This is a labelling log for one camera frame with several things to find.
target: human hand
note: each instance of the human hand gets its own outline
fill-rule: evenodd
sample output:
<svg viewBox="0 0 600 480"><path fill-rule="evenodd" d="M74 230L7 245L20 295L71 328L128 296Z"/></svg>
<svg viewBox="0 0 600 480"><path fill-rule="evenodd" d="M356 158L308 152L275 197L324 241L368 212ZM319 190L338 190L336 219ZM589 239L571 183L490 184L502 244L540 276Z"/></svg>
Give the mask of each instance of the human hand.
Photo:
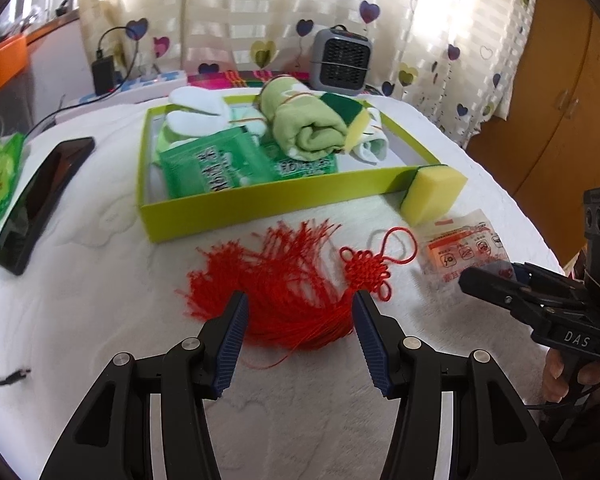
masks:
<svg viewBox="0 0 600 480"><path fill-rule="evenodd" d="M564 370L564 363L560 352L554 348L549 348L546 353L544 371L542 372L542 396L548 402L560 402L567 393L569 385L560 377ZM594 385L600 382L600 363L589 363L582 367L578 373L578 382L580 384ZM600 388L591 394L591 403L600 402Z"/></svg>

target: charger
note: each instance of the charger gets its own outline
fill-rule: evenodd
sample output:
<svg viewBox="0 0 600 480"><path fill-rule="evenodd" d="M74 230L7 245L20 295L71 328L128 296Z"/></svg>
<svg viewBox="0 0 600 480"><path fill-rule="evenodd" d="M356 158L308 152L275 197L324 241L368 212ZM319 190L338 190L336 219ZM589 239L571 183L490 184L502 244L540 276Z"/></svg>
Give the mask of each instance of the charger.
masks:
<svg viewBox="0 0 600 480"><path fill-rule="evenodd" d="M91 63L91 75L97 96L112 92L116 87L113 56L102 57L102 50L98 49L96 61Z"/></svg>

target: gray heater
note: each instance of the gray heater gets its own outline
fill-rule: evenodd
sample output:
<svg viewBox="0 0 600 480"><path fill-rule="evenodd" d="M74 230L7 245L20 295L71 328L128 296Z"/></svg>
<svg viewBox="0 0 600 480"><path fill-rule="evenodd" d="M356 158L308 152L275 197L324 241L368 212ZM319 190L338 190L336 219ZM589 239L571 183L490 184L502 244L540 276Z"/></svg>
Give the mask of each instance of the gray heater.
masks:
<svg viewBox="0 0 600 480"><path fill-rule="evenodd" d="M371 42L343 25L315 35L309 82L314 90L357 95L365 87Z"/></svg>

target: smartphone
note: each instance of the smartphone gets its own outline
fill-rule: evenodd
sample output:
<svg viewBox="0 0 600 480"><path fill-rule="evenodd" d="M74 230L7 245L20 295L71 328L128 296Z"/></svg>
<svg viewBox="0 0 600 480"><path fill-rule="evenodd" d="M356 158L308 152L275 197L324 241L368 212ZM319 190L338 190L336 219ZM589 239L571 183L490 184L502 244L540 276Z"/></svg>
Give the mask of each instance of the smartphone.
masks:
<svg viewBox="0 0 600 480"><path fill-rule="evenodd" d="M0 231L0 266L21 275L69 181L95 148L93 137L66 140L49 153Z"/></svg>

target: wooden cabinet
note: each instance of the wooden cabinet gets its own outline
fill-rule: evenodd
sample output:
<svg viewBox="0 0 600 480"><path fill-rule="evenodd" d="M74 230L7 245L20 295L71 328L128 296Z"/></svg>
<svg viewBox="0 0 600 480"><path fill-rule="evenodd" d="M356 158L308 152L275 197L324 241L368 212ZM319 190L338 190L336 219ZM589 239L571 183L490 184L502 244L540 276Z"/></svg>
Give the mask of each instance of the wooden cabinet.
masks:
<svg viewBox="0 0 600 480"><path fill-rule="evenodd" d="M591 17L585 0L536 0L509 118L484 123L467 147L511 196L542 155L573 95Z"/></svg>
<svg viewBox="0 0 600 480"><path fill-rule="evenodd" d="M561 264L584 245L585 190L600 186L600 20L566 113L514 198Z"/></svg>

